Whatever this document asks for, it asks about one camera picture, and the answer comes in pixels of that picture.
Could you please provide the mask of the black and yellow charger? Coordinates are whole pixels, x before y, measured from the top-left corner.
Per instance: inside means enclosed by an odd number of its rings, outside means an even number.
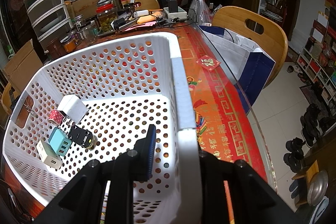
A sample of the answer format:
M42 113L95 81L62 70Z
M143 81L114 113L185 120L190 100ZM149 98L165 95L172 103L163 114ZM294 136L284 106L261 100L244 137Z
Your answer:
M85 149L90 149L96 141L95 136L89 130L80 128L76 124L71 126L68 138Z

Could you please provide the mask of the white perforated plastic basket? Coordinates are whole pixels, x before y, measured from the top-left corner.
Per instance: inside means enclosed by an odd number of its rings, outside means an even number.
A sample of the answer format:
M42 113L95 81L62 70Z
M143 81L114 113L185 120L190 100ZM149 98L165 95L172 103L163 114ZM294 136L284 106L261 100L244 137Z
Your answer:
M96 138L90 149L72 144L59 169L37 151L54 129L48 122L65 95L88 108L77 123ZM135 182L135 223L198 223L201 172L191 97L178 38L136 35L84 48L34 74L7 125L4 158L21 185L47 205L90 160L106 162L133 148L156 126L153 171Z

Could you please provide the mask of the light blue USB charger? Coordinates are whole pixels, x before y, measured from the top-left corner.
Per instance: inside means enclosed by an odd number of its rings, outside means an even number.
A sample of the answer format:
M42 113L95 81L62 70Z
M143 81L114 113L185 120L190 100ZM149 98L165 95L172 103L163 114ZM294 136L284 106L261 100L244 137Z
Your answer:
M59 156L65 156L72 144L72 140L70 140L67 134L58 127L55 127L52 130L48 142L54 152Z

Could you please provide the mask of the large white charger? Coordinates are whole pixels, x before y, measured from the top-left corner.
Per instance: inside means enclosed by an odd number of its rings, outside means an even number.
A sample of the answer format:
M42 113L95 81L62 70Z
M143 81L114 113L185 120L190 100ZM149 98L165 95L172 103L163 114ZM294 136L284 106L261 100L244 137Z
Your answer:
M65 95L60 101L57 110L79 123L86 115L88 108L75 94Z

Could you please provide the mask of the red polka dot charger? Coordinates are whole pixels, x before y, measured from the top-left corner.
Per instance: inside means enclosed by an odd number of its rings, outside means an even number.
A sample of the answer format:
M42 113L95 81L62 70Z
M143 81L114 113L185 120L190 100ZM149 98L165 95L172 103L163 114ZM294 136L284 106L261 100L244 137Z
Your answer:
M51 110L49 113L48 122L55 125L60 126L64 119L64 115L57 109Z

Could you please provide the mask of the small white USB charger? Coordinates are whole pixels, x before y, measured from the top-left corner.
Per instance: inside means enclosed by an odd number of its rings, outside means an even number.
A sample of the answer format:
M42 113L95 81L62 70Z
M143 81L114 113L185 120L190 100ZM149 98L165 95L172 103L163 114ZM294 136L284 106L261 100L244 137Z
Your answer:
M37 143L37 151L41 161L54 169L59 169L63 162L58 154L52 149L52 147L46 141L40 140Z

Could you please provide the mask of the black shoes on floor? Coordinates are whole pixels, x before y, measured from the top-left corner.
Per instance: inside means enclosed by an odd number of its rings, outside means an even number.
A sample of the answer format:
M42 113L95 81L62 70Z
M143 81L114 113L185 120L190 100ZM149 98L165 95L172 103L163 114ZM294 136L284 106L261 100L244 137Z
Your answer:
M285 148L288 150L288 153L284 154L283 160L294 173L298 173L302 170L301 161L304 158L302 147L304 144L305 141L300 138L288 140L285 144Z

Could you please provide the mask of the metal pot lid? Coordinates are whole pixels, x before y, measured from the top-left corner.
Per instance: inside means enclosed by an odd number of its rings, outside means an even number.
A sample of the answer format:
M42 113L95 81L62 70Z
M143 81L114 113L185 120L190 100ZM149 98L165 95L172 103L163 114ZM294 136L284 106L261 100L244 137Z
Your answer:
M329 184L329 177L325 170L316 173L309 183L307 191L307 203L317 206L325 196Z

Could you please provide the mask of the white and blue paper bag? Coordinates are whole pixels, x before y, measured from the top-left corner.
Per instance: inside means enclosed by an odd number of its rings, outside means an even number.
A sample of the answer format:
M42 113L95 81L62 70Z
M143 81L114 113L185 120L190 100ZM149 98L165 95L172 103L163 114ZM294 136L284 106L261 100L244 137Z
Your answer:
M250 38L232 30L200 26L217 57L228 66L229 79L236 88L245 113L266 86L276 62Z

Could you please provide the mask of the orange lidded small jar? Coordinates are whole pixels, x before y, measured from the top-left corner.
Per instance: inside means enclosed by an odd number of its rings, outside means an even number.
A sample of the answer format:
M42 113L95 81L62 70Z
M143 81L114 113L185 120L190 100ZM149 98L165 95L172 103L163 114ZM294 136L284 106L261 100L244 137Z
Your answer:
M65 49L66 53L71 53L76 49L76 44L74 41L69 40L63 43L63 48Z

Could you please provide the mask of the white shelf with items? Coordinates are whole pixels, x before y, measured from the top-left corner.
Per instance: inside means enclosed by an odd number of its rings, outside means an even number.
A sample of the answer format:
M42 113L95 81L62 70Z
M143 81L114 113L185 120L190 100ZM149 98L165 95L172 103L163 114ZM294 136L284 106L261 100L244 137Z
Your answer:
M319 84L321 96L335 112L335 29L329 17L319 12L313 22L311 35L299 54L297 64L310 82Z

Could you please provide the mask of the white power strip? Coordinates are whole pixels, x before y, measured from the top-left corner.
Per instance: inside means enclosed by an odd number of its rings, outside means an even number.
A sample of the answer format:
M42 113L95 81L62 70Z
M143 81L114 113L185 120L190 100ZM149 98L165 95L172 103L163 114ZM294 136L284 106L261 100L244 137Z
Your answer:
M178 11L177 12L169 12L168 7L164 7L163 10L164 10L167 18L169 18L169 19L175 19L175 18L178 18L180 20L186 20L187 19L187 12L179 6L178 6Z

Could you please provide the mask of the cardboard box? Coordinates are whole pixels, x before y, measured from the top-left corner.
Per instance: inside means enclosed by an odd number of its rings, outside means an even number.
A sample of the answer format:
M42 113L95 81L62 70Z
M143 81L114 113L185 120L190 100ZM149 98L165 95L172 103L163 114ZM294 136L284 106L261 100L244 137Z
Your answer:
M4 68L4 73L12 87L21 93L42 66L43 63L34 50L33 40L30 39L9 60Z

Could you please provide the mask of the clear plastic bag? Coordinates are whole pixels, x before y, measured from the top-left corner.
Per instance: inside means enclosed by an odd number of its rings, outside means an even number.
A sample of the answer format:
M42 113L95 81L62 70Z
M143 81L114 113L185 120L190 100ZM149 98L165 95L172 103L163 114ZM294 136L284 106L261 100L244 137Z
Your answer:
M204 0L193 0L188 10L188 16L199 25L212 23L212 13Z

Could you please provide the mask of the white plastic drawer unit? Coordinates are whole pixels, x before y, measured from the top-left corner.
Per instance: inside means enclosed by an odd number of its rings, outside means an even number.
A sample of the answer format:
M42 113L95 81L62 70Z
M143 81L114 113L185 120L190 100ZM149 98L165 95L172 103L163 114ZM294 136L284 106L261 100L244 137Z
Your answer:
M23 0L38 42L46 51L52 40L63 40L73 28L64 0Z

